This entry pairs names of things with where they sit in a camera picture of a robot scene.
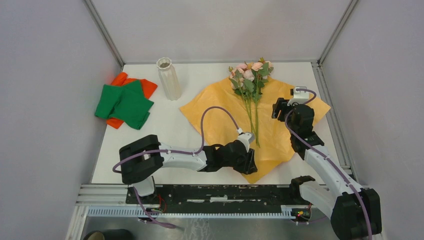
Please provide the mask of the pink artificial flower bouquet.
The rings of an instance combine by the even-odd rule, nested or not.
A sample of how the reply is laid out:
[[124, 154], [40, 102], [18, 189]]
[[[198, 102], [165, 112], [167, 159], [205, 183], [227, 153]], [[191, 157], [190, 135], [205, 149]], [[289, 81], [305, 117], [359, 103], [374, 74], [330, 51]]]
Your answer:
[[263, 97], [263, 88], [274, 71], [274, 66], [261, 57], [256, 62], [243, 62], [236, 67], [229, 66], [228, 71], [231, 88], [243, 102], [250, 130], [255, 136], [254, 142], [260, 147], [259, 102]]

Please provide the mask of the orange wrapping paper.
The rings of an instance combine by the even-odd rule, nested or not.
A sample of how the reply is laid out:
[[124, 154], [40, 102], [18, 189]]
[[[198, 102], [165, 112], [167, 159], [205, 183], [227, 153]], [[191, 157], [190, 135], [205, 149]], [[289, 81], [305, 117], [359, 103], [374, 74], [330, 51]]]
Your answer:
[[236, 127], [250, 131], [251, 123], [258, 120], [259, 146], [252, 146], [257, 172], [243, 176], [248, 183], [254, 184], [279, 164], [290, 161], [295, 154], [289, 130], [283, 122], [271, 117], [273, 104], [278, 98], [290, 99], [292, 88], [293, 85], [269, 78], [261, 91], [258, 107], [251, 106], [252, 117], [249, 117], [241, 97], [225, 78], [204, 88], [180, 107], [180, 111], [198, 132], [204, 132], [204, 140], [210, 145], [233, 141]]

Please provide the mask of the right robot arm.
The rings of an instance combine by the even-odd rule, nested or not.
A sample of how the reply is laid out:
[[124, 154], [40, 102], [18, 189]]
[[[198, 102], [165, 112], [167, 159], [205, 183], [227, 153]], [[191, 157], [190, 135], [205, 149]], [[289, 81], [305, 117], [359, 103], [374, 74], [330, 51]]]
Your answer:
[[327, 218], [340, 240], [369, 238], [382, 232], [380, 196], [363, 187], [331, 159], [324, 142], [313, 130], [314, 110], [306, 104], [289, 104], [278, 98], [271, 117], [283, 122], [290, 132], [291, 147], [325, 183], [311, 176], [292, 179], [289, 199], [295, 204], [308, 201]]

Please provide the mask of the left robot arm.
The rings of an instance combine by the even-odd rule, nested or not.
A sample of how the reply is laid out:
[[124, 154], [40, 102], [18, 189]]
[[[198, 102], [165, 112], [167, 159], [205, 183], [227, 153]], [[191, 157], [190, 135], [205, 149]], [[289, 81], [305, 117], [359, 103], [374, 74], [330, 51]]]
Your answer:
[[140, 200], [151, 204], [157, 198], [153, 173], [161, 168], [206, 173], [232, 168], [245, 175], [256, 173], [255, 151], [250, 147], [254, 140], [251, 132], [242, 132], [236, 140], [225, 145], [213, 144], [191, 149], [161, 143], [157, 135], [151, 134], [123, 146], [119, 150], [120, 161], [112, 170], [121, 175], [123, 184], [132, 186]]

